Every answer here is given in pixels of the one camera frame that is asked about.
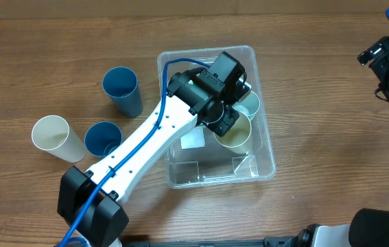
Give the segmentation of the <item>tall cream cup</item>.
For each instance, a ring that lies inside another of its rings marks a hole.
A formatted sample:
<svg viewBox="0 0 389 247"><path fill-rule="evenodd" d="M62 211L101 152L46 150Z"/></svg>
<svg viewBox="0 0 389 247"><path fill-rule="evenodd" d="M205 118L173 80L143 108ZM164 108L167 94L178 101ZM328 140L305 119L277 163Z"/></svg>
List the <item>tall cream cup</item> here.
<svg viewBox="0 0 389 247"><path fill-rule="evenodd" d="M232 128L223 136L214 134L215 139L231 152L247 154L252 152L252 124L249 118L239 111L239 118Z"/></svg>
<svg viewBox="0 0 389 247"><path fill-rule="evenodd" d="M48 115L39 119L32 129L32 142L40 150L64 161L77 163L86 154L86 147L61 116Z"/></svg>

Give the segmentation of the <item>small grey cup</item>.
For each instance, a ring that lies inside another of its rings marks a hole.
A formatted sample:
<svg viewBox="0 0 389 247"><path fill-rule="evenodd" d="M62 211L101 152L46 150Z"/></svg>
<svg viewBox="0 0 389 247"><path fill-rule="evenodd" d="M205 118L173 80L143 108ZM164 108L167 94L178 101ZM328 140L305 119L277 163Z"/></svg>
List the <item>small grey cup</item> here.
<svg viewBox="0 0 389 247"><path fill-rule="evenodd" d="M253 120L257 112L259 111L261 102L259 96L253 91L250 92L242 102L237 102L233 105L233 108L247 116L249 120Z"/></svg>

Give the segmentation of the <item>tall cream cup front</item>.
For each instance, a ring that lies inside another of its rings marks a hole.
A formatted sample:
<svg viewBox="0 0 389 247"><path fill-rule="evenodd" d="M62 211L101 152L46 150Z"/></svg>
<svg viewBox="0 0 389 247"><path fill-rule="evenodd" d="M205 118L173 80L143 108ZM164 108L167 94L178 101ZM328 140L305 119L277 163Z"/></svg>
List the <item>tall cream cup front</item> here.
<svg viewBox="0 0 389 247"><path fill-rule="evenodd" d="M64 161L77 163L86 154L86 147L61 116L48 115L39 119L32 129L32 142L40 150Z"/></svg>

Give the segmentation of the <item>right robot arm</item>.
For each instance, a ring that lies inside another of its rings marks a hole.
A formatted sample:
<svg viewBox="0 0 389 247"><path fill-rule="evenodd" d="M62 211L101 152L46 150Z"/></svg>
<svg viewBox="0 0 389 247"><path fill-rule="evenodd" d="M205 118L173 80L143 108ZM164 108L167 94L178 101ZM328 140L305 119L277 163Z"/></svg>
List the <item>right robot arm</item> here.
<svg viewBox="0 0 389 247"><path fill-rule="evenodd" d="M375 96L389 103L389 36L380 38L358 57L379 79ZM389 246L389 210L360 209L351 223L338 226L311 224L285 246Z"/></svg>

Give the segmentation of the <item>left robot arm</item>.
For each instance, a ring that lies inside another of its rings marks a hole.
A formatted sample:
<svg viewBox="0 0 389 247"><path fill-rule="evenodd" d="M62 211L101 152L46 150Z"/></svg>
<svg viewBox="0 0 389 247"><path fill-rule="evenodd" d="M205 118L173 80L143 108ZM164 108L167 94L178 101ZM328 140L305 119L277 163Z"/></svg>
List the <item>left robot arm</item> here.
<svg viewBox="0 0 389 247"><path fill-rule="evenodd" d="M223 137L239 119L232 105L250 91L241 65L207 65L163 72L162 97L149 116L118 148L85 172L73 166L60 180L58 214L69 225L59 243L77 231L88 246L110 246L128 224L122 205L164 151L204 124Z"/></svg>

